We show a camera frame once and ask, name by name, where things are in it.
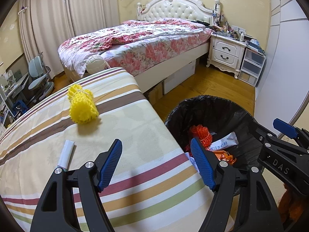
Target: drawer handle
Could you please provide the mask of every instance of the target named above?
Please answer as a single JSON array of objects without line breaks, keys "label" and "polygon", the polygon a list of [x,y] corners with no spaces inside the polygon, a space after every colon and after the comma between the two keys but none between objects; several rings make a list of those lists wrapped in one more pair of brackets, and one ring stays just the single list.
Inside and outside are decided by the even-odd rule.
[{"label": "drawer handle", "polygon": [[224,50],[225,48],[227,48],[229,51],[231,51],[228,47],[222,47],[223,50]]},{"label": "drawer handle", "polygon": [[223,59],[228,59],[229,57],[227,56],[227,58],[224,58],[222,55],[221,55],[221,57],[223,58]]}]

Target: white wardrobe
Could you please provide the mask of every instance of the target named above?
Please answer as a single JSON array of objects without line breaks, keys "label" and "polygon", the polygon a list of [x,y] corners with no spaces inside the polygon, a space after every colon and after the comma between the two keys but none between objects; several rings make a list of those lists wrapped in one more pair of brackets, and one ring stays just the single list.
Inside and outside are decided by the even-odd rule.
[{"label": "white wardrobe", "polygon": [[294,124],[309,92],[309,21],[296,0],[271,0],[267,63],[256,88],[255,119],[273,131],[280,118]]}]

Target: floral duvet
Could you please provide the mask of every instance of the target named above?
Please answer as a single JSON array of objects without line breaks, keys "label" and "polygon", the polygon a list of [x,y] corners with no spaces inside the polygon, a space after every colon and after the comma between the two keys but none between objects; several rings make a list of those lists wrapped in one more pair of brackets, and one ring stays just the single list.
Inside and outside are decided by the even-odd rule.
[{"label": "floral duvet", "polygon": [[82,78],[86,60],[101,55],[109,66],[136,76],[169,58],[205,43],[212,33],[202,24],[165,18],[152,22],[126,21],[120,26],[80,35],[58,49],[61,62]]}]

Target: yellow mesh net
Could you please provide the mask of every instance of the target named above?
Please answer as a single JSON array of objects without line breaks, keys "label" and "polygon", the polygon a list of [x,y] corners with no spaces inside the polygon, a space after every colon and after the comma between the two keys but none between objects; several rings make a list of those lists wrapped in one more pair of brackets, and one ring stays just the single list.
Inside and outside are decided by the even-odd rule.
[{"label": "yellow mesh net", "polygon": [[98,110],[90,90],[83,90],[81,85],[72,85],[68,90],[70,117],[78,124],[85,124],[98,117]]}]

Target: blue gripper pad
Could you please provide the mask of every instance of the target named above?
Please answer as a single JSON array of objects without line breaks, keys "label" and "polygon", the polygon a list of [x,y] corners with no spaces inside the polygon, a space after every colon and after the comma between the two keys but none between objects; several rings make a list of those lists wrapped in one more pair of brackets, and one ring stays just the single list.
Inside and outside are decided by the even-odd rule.
[{"label": "blue gripper pad", "polygon": [[200,175],[202,176],[204,184],[213,190],[216,186],[216,183],[214,182],[214,170],[202,149],[204,148],[201,148],[198,141],[193,138],[191,140],[191,153],[195,159],[198,170],[200,170]]},{"label": "blue gripper pad", "polygon": [[100,191],[103,191],[103,189],[106,188],[111,182],[121,154],[122,142],[118,140],[100,170],[100,181],[98,183],[98,188]]},{"label": "blue gripper pad", "polygon": [[274,129],[288,136],[289,138],[297,138],[297,132],[295,128],[288,123],[285,123],[281,119],[276,118],[272,123]]}]

